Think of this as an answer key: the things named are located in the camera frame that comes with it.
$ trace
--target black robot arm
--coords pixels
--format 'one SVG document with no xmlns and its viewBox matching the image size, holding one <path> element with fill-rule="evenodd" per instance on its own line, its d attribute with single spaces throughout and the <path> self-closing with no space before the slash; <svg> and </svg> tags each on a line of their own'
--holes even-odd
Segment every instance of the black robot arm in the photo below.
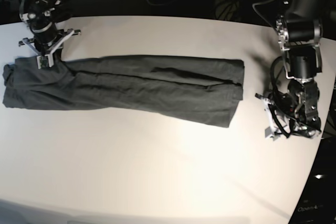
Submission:
<svg viewBox="0 0 336 224">
<path fill-rule="evenodd" d="M 300 135 L 313 138 L 321 133 L 318 116 L 319 89 L 314 81 L 322 72 L 321 12 L 326 0 L 286 0 L 289 8 L 277 19 L 276 31 L 282 56 L 271 68 L 272 90 L 262 99 L 269 113 L 266 136 Z M 283 61 L 288 93 L 281 93 L 274 77 L 275 64 Z"/>
<path fill-rule="evenodd" d="M 34 37 L 25 38 L 19 46 L 28 45 L 37 54 L 38 68 L 52 67 L 54 53 L 62 48 L 65 40 L 80 34 L 80 30 L 58 30 L 59 22 L 54 13 L 63 0 L 23 0 L 20 5 L 20 18 L 27 24 Z"/>
</svg>

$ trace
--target gray pants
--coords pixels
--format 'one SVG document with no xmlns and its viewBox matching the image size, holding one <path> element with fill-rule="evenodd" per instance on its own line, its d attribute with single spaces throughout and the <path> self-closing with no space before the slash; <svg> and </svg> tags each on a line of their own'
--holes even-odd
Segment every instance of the gray pants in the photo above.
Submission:
<svg viewBox="0 0 336 224">
<path fill-rule="evenodd" d="M 241 60 L 115 56 L 38 69 L 36 57 L 4 68 L 3 104 L 31 110 L 107 107 L 157 112 L 228 127 L 243 99 Z"/>
</svg>

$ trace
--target table surface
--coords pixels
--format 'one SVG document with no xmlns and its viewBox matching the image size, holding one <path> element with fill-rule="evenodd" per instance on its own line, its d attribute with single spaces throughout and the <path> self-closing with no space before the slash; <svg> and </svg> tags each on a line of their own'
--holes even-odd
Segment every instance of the table surface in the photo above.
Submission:
<svg viewBox="0 0 336 224">
<path fill-rule="evenodd" d="M 82 17 L 63 60 L 112 55 L 241 59 L 244 100 L 228 129 L 126 109 L 28 111 L 0 105 L 0 198 L 99 223 L 287 224 L 320 138 L 264 139 L 262 93 L 279 55 L 271 28 L 175 17 Z M 31 56 L 24 24 L 0 26 L 0 65 Z M 322 39 L 324 128 L 336 42 Z M 0 84 L 0 96 L 4 93 Z M 28 221 L 38 222 L 33 216 Z"/>
</svg>

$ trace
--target cloth fold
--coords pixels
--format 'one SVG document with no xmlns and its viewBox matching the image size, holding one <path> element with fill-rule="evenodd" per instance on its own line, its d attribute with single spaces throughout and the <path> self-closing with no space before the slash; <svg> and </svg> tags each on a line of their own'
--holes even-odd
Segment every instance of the cloth fold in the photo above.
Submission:
<svg viewBox="0 0 336 224">
<path fill-rule="evenodd" d="M 175 56 L 112 56 L 55 60 L 38 69 L 36 57 L 4 67 L 8 108 L 94 110 L 108 107 L 157 112 L 229 127 L 243 99 L 241 60 Z"/>
</svg>

